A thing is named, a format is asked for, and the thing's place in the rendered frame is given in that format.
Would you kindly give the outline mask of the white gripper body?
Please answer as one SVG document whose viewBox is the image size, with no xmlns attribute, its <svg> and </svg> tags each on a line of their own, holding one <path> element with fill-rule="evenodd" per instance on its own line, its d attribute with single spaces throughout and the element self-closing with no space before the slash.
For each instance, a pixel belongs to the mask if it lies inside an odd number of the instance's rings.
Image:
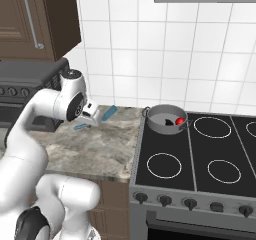
<svg viewBox="0 0 256 240">
<path fill-rule="evenodd" d="M 101 113 L 98 105 L 95 103 L 88 103 L 84 106 L 81 117 L 83 122 L 87 125 L 98 126 L 101 122 Z"/>
</svg>

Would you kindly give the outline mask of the grey metal pot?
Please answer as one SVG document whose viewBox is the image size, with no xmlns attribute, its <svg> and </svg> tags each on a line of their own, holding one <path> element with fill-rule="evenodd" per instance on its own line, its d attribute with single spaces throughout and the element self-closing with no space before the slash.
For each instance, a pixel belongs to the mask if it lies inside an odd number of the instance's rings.
<svg viewBox="0 0 256 240">
<path fill-rule="evenodd" d="M 175 135 L 187 130 L 193 120 L 188 119 L 188 114 L 180 107 L 170 104 L 160 104 L 153 107 L 146 107 L 142 111 L 142 116 L 146 118 L 148 127 L 156 133 L 162 135 Z M 184 118 L 185 122 L 176 125 L 177 118 Z M 175 125 L 166 126 L 165 119 L 170 119 Z"/>
</svg>

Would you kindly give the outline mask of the dark grey toaster oven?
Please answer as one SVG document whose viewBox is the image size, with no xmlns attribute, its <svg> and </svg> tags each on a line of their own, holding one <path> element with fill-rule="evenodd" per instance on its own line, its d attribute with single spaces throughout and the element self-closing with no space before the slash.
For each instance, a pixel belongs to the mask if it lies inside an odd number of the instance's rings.
<svg viewBox="0 0 256 240">
<path fill-rule="evenodd" d="M 61 90 L 61 73 L 69 68 L 66 58 L 57 62 L 0 62 L 0 128 L 9 128 L 23 105 L 42 89 Z"/>
</svg>

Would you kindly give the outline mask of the black stove knob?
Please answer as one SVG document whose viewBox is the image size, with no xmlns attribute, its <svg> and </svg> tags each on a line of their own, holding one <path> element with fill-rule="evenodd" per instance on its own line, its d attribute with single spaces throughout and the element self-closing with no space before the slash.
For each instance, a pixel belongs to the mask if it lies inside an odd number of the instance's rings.
<svg viewBox="0 0 256 240">
<path fill-rule="evenodd" d="M 239 207 L 239 212 L 245 217 L 248 218 L 253 213 L 253 208 L 249 205 L 241 205 Z"/>
<path fill-rule="evenodd" d="M 147 199 L 148 196 L 145 193 L 138 192 L 135 194 L 135 199 L 140 203 L 143 204 Z"/>
<path fill-rule="evenodd" d="M 183 200 L 183 204 L 192 211 L 197 206 L 197 201 L 193 198 L 187 198 Z"/>
<path fill-rule="evenodd" d="M 157 200 L 163 207 L 166 207 L 172 203 L 172 198 L 167 195 L 159 195 Z"/>
</svg>

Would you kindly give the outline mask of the brown base cabinet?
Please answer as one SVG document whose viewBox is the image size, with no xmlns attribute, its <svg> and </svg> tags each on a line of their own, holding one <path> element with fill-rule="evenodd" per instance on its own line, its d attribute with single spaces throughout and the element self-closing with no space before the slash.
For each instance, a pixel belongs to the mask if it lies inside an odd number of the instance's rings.
<svg viewBox="0 0 256 240">
<path fill-rule="evenodd" d="M 127 183 L 106 180 L 93 182 L 100 187 L 100 201 L 88 213 L 102 240 L 130 240 L 130 206 Z"/>
</svg>

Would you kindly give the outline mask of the black hob stove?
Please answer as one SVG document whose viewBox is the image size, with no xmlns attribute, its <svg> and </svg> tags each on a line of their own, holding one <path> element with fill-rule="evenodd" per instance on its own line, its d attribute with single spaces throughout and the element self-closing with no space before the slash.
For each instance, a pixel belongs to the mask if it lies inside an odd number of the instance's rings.
<svg viewBox="0 0 256 240">
<path fill-rule="evenodd" d="M 245 236 L 202 235 L 149 228 L 148 211 L 188 210 L 183 200 L 193 198 L 192 211 L 243 216 L 249 205 L 256 218 L 256 116 L 189 113 L 187 130 L 161 135 L 141 119 L 129 185 L 130 240 L 256 240 Z M 140 204 L 138 192 L 148 199 Z M 163 207 L 159 195 L 172 198 Z M 223 212 L 210 209 L 220 202 Z"/>
</svg>

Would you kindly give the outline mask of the brown cupboard door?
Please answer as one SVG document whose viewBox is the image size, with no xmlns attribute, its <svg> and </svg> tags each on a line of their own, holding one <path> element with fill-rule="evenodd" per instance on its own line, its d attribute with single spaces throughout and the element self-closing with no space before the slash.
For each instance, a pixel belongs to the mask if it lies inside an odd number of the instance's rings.
<svg viewBox="0 0 256 240">
<path fill-rule="evenodd" d="M 0 60 L 54 61 L 43 0 L 32 0 L 37 38 L 43 50 L 34 47 L 24 0 L 0 0 Z"/>
</svg>

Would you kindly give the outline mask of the dark flat stove knob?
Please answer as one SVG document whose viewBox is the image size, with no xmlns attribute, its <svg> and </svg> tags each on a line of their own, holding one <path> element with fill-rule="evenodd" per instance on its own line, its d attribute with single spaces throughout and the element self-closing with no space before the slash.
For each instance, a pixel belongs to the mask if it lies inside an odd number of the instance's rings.
<svg viewBox="0 0 256 240">
<path fill-rule="evenodd" d="M 224 206 L 220 202 L 212 202 L 210 204 L 210 209 L 214 212 L 223 212 L 224 211 Z"/>
</svg>

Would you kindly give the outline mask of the dark brown wall cupboard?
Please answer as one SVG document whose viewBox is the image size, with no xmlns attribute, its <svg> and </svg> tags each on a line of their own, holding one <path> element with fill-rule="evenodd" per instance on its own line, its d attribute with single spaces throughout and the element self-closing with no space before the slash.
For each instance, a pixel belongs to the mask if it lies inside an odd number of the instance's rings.
<svg viewBox="0 0 256 240">
<path fill-rule="evenodd" d="M 81 42 L 76 0 L 43 0 L 54 61 Z"/>
</svg>

